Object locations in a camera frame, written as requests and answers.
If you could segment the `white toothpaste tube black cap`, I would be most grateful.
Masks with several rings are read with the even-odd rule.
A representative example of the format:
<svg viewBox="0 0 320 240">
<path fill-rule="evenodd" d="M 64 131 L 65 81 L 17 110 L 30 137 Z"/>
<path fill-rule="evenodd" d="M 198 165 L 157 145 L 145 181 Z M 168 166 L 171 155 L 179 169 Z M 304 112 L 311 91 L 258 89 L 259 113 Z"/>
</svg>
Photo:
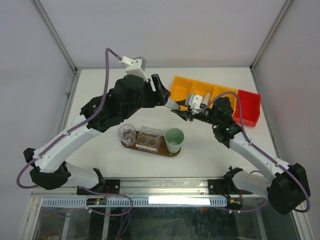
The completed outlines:
<svg viewBox="0 0 320 240">
<path fill-rule="evenodd" d="M 180 105 L 173 101 L 171 98 L 168 98 L 166 104 L 164 105 L 166 108 L 171 110 L 180 110 Z"/>
</svg>

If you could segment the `green plastic cup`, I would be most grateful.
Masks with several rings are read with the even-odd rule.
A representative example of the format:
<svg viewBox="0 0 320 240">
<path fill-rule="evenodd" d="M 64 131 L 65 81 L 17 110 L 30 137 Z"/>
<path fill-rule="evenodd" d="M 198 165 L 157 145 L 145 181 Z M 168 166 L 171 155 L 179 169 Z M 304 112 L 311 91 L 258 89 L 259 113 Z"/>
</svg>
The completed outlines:
<svg viewBox="0 0 320 240">
<path fill-rule="evenodd" d="M 168 151 L 175 154 L 181 149 L 185 135 L 179 128 L 171 128 L 166 131 L 164 139 Z"/>
</svg>

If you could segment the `clear glass holder block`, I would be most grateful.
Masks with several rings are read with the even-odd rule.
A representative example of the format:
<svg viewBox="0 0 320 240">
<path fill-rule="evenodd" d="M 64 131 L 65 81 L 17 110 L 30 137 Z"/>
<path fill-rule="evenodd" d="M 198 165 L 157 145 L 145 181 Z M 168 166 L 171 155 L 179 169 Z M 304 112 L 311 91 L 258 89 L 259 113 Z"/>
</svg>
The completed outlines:
<svg viewBox="0 0 320 240">
<path fill-rule="evenodd" d="M 161 138 L 161 130 L 142 126 L 138 132 L 135 146 L 143 151 L 157 153 L 161 144 Z"/>
</svg>

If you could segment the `clear glass tumbler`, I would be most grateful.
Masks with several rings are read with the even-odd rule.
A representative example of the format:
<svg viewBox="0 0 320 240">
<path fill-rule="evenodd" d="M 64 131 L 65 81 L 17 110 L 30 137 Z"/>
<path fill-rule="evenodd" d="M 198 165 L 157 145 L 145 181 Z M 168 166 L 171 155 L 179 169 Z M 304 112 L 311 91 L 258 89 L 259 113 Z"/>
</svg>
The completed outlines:
<svg viewBox="0 0 320 240">
<path fill-rule="evenodd" d="M 131 124 L 122 125 L 118 129 L 118 136 L 125 146 L 133 146 L 136 142 L 136 129 Z"/>
</svg>

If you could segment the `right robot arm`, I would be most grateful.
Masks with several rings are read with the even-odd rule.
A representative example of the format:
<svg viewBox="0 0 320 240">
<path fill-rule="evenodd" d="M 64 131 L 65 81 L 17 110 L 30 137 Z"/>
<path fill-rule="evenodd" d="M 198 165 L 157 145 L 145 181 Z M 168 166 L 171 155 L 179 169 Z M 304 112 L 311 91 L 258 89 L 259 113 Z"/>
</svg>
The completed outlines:
<svg viewBox="0 0 320 240">
<path fill-rule="evenodd" d="M 187 110 L 174 109 L 172 112 L 184 121 L 198 120 L 210 124 L 219 143 L 244 157 L 260 172 L 252 174 L 239 167 L 230 169 L 223 176 L 226 192 L 251 192 L 267 200 L 282 215 L 310 210 L 311 192 L 304 167 L 298 163 L 289 164 L 257 146 L 243 125 L 233 120 L 228 97 L 216 97 L 204 107 L 193 109 L 189 106 Z"/>
</svg>

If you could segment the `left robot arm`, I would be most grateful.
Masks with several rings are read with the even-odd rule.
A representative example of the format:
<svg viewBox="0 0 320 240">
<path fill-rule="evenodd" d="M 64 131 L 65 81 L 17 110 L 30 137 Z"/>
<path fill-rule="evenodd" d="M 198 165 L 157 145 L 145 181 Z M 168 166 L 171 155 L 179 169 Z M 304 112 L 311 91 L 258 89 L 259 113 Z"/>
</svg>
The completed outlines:
<svg viewBox="0 0 320 240">
<path fill-rule="evenodd" d="M 46 190 L 72 186 L 89 189 L 96 195 L 102 193 L 106 182 L 100 170 L 74 166 L 67 158 L 139 109 L 165 106 L 170 95 L 158 74 L 148 80 L 131 74 L 118 79 L 113 88 L 83 106 L 73 122 L 54 139 L 43 147 L 27 148 L 23 152 L 26 162 L 32 166 L 29 172 L 32 182 Z"/>
</svg>

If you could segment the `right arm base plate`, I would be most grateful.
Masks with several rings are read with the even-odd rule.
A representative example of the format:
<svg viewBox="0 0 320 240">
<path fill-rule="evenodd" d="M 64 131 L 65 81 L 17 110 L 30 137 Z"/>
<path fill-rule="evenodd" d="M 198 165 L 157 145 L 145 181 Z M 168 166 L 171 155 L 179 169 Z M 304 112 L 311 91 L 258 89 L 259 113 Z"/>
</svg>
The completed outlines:
<svg viewBox="0 0 320 240">
<path fill-rule="evenodd" d="M 207 188 L 209 195 L 239 195 L 241 191 L 228 179 L 208 179 Z"/>
</svg>

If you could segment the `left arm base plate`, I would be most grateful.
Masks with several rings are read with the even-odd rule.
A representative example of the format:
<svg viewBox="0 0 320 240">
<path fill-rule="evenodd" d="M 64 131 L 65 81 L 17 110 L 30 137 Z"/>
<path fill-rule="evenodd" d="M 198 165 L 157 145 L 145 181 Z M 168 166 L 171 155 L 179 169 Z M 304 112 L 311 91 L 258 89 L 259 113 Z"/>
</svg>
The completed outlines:
<svg viewBox="0 0 320 240">
<path fill-rule="evenodd" d="M 82 196 L 82 195 L 92 195 L 92 192 L 96 192 L 99 195 L 120 193 L 120 188 L 121 188 L 120 179 L 105 179 L 104 181 L 105 183 L 99 183 L 97 186 L 90 188 L 89 191 L 78 186 L 76 190 L 76 194 L 79 196 Z"/>
</svg>

